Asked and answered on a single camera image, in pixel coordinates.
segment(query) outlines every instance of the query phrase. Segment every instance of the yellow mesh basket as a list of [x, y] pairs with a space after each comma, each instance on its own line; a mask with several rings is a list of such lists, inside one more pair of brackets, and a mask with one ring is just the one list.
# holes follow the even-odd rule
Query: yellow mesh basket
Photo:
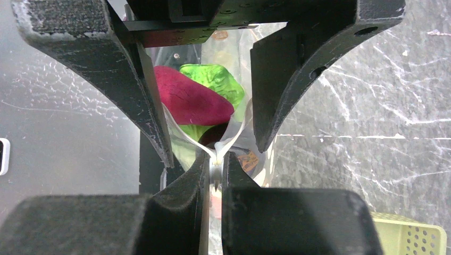
[[410, 218], [373, 212], [385, 255], [446, 255], [446, 232]]

